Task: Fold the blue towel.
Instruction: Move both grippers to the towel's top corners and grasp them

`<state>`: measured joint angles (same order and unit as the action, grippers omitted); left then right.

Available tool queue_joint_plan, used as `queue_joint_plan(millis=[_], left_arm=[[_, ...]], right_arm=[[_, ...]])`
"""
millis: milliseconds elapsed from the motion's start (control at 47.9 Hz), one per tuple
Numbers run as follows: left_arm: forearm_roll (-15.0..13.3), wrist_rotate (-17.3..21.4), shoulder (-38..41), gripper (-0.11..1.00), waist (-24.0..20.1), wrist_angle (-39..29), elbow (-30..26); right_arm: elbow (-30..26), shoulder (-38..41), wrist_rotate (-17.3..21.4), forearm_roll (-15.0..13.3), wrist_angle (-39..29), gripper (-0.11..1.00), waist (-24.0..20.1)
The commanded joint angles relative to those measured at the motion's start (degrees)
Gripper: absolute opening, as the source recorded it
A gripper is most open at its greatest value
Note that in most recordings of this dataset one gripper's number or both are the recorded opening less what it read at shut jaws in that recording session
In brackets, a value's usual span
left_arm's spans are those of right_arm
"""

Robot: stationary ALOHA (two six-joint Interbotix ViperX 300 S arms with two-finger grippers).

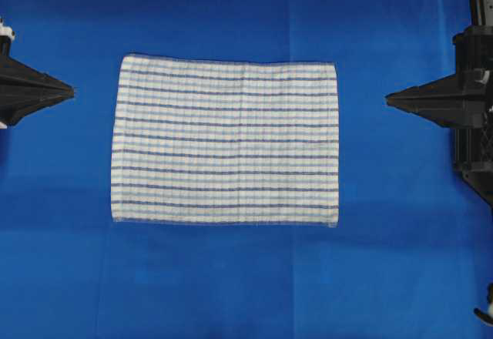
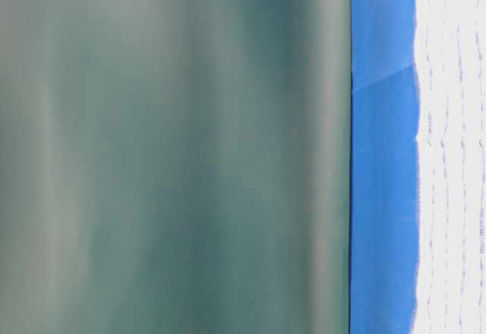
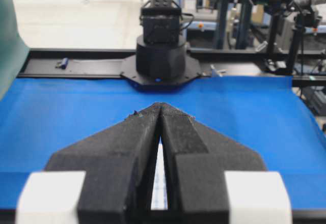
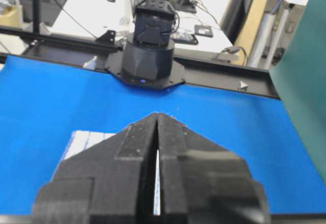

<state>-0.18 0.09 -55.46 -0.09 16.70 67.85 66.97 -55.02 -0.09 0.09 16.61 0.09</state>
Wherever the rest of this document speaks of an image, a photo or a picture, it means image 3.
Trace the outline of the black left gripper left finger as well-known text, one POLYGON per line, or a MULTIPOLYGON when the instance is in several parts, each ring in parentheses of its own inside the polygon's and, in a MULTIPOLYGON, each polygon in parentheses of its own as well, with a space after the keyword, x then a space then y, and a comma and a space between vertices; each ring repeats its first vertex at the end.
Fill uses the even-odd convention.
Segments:
POLYGON ((52 154, 20 194, 17 223, 127 223, 151 207, 161 104, 52 154))

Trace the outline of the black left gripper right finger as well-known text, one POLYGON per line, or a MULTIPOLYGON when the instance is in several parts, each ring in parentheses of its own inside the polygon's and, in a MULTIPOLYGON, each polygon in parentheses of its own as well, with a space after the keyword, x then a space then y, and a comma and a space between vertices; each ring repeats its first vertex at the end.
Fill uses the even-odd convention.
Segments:
POLYGON ((170 199, 186 223, 292 223, 278 172, 249 147, 160 105, 170 199))

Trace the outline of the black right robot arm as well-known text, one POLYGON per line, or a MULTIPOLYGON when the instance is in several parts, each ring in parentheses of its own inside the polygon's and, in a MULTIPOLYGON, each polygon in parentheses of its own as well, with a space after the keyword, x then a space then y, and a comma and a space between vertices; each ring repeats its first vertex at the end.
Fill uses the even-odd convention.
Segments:
POLYGON ((184 13, 174 0, 148 0, 140 11, 143 33, 137 38, 135 55, 121 63, 120 75, 143 86, 179 86, 201 76, 197 59, 187 54, 188 28, 184 13))

